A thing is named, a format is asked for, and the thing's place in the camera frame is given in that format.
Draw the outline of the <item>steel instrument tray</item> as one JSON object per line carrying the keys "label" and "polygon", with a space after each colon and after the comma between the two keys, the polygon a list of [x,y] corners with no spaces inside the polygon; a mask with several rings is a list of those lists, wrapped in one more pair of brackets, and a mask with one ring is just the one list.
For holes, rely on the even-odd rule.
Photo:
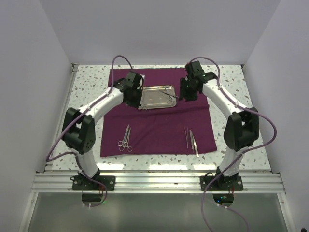
{"label": "steel instrument tray", "polygon": [[177,105],[177,98],[170,98],[168,95],[161,93],[161,91],[176,95],[174,86],[171,85],[143,88],[142,96],[144,99],[144,107],[147,107],[147,110],[171,108]]}

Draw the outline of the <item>purple cloth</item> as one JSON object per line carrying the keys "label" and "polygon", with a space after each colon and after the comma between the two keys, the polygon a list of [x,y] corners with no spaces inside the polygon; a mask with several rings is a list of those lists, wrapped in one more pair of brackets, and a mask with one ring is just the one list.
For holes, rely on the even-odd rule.
{"label": "purple cloth", "polygon": [[186,147],[185,126],[192,131],[199,153],[217,150],[210,106],[203,94],[196,101],[178,101],[175,107],[165,109],[143,111],[125,104],[113,108],[103,118],[101,157],[124,154],[118,142],[128,125],[133,155],[193,154],[190,144]]}

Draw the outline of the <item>steel tweezers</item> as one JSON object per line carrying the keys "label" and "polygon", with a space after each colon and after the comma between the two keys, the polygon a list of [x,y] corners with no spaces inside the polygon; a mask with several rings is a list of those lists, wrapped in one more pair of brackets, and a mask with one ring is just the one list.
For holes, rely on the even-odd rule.
{"label": "steel tweezers", "polygon": [[196,157],[199,158],[199,152],[198,152],[198,149],[197,149],[197,143],[196,143],[196,140],[195,140],[193,134],[192,134],[192,139],[193,139],[193,146],[194,146],[194,151],[196,153]]}
{"label": "steel tweezers", "polygon": [[189,135],[190,135],[190,140],[191,140],[191,148],[193,153],[195,152],[195,147],[194,147],[194,137],[193,137],[193,133],[191,130],[189,130]]}
{"label": "steel tweezers", "polygon": [[184,127],[184,132],[185,132],[185,138],[186,138],[186,147],[187,147],[187,149],[188,149],[188,131],[187,131],[187,127],[185,126]]}

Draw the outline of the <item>surgical scissors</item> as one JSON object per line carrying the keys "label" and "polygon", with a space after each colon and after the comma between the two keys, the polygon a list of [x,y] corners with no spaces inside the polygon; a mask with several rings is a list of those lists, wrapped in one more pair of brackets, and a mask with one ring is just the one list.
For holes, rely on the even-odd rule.
{"label": "surgical scissors", "polygon": [[126,130],[125,130],[125,134],[124,134],[124,137],[121,141],[118,142],[118,146],[119,147],[122,147],[125,145],[126,141],[127,141],[127,137],[128,137],[128,132],[129,132],[129,129],[130,129],[130,125],[128,125],[126,127]]}

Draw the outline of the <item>surgical forceps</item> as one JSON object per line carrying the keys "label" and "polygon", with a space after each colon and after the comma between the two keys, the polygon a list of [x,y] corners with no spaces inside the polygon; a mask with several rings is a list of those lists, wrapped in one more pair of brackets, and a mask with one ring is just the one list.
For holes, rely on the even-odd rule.
{"label": "surgical forceps", "polygon": [[133,148],[132,148],[132,146],[130,146],[130,144],[129,144],[130,134],[131,134],[131,127],[130,127],[130,129],[129,129],[128,137],[127,137],[127,141],[126,141],[125,145],[122,146],[122,147],[119,147],[119,150],[120,150],[120,151],[124,151],[125,149],[127,149],[128,152],[132,152]]}

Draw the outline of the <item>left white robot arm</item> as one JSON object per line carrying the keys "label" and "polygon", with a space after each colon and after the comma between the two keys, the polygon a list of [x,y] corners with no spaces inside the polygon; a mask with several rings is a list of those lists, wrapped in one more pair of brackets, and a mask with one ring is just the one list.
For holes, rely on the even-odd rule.
{"label": "left white robot arm", "polygon": [[74,153],[84,176],[83,184],[88,189],[97,189],[100,184],[99,168],[92,149],[96,142],[96,123],[122,103],[135,108],[140,107],[141,97],[142,87],[109,87],[89,104],[66,111],[61,139]]}

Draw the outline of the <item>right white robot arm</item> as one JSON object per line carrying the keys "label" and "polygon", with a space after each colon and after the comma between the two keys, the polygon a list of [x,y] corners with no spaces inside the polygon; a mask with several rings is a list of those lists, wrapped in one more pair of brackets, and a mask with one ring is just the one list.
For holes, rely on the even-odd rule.
{"label": "right white robot arm", "polygon": [[224,130],[226,152],[215,178],[217,188],[224,190],[232,185],[232,177],[238,175],[243,155],[251,150],[259,137],[258,111],[236,100],[218,78],[186,77],[180,80],[180,100],[196,100],[198,93],[211,99],[227,119]]}

